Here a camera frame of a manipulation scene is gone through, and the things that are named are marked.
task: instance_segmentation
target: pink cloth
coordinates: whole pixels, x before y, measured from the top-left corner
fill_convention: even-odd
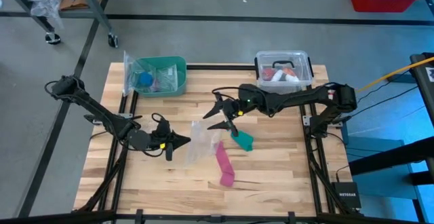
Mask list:
[[[217,146],[216,157],[218,165],[222,171],[220,184],[226,187],[232,187],[233,181],[235,180],[235,172],[233,171],[231,162],[229,161],[228,155],[224,150],[222,141],[220,141]]]

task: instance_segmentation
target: black metal frame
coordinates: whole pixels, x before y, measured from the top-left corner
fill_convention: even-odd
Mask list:
[[[253,65],[204,65],[204,64],[189,64],[188,70],[242,70],[242,71],[255,71]],[[134,114],[138,100],[138,94],[133,93],[130,113]],[[119,105],[119,112],[124,112],[126,108],[127,97],[121,99]],[[314,104],[309,105],[311,114],[316,114],[316,108]],[[300,119],[303,115],[306,115],[305,106],[300,106]],[[316,162],[312,151],[312,138],[309,136],[309,127],[303,126],[304,141],[307,148],[307,159],[309,164],[309,173],[311,178],[311,185],[313,191],[313,200],[315,205],[316,217],[295,217],[294,212],[289,212],[286,217],[262,217],[262,216],[223,216],[223,215],[176,215],[176,214],[143,214],[143,210],[137,210],[136,214],[117,214],[116,209],[119,203],[119,196],[121,193],[121,184],[123,180],[123,172],[125,170],[126,153],[123,148],[119,160],[115,164],[115,155],[117,150],[117,142],[112,140],[111,150],[107,161],[107,169],[105,179],[100,186],[100,189],[96,193],[96,198],[92,200],[92,204],[87,208],[81,208],[73,211],[69,214],[54,214],[40,217],[21,217],[17,219],[5,219],[0,220],[0,224],[9,223],[95,223],[101,221],[116,222],[117,219],[130,219],[135,220],[136,223],[142,224],[146,220],[173,220],[173,221],[208,221],[210,223],[223,223],[225,221],[282,221],[284,223],[365,223],[371,224],[373,222],[381,223],[413,223],[407,221],[398,221],[392,219],[377,219],[370,217],[363,217],[355,212],[348,211],[345,203],[341,202],[338,195],[331,186],[328,178],[326,156],[323,150],[322,140],[316,138],[317,153],[319,156],[320,165]],[[111,179],[114,179],[114,174],[117,172],[117,180],[114,189],[113,201],[111,203],[110,210],[104,210],[106,205],[106,197],[108,191],[108,185]],[[328,203],[328,212],[324,213],[321,209],[321,199],[319,196],[319,188],[317,178],[323,183],[326,192],[326,198]],[[99,206],[97,211],[92,211],[96,205],[96,200],[99,200]],[[340,209],[340,214],[335,214],[335,205]]]

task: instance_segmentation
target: yellow cable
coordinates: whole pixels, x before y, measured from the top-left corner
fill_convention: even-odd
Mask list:
[[[422,60],[422,61],[419,61],[419,62],[417,62],[417,63],[411,64],[411,65],[408,65],[408,66],[406,66],[406,67],[400,68],[400,69],[398,69],[398,70],[396,70],[396,71],[393,71],[392,73],[389,73],[389,74],[385,75],[384,77],[381,77],[380,79],[377,79],[377,80],[373,81],[372,83],[369,83],[368,85],[364,86],[363,88],[358,89],[357,92],[362,92],[362,91],[364,91],[364,90],[366,90],[366,89],[372,87],[373,85],[377,84],[378,82],[380,82],[380,81],[382,81],[382,80],[385,80],[385,79],[391,77],[392,75],[396,75],[396,74],[398,74],[398,73],[400,73],[400,72],[402,72],[402,71],[406,71],[406,70],[408,70],[408,69],[411,69],[411,68],[417,67],[417,66],[419,66],[419,65],[426,64],[426,63],[431,62],[431,61],[433,61],[433,60],[434,60],[434,57],[432,57],[432,58],[427,58],[426,60]]]

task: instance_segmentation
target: clear plastic container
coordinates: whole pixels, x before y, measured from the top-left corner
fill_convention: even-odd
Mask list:
[[[261,51],[256,54],[256,85],[266,92],[287,94],[312,84],[308,56],[303,51]]]

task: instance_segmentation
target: caster wheel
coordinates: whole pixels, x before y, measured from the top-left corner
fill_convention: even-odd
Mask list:
[[[117,36],[108,34],[108,45],[112,48],[117,48]]]
[[[54,38],[52,39],[52,35],[46,34],[45,35],[45,42],[50,45],[57,45],[61,42],[59,35],[54,34]]]

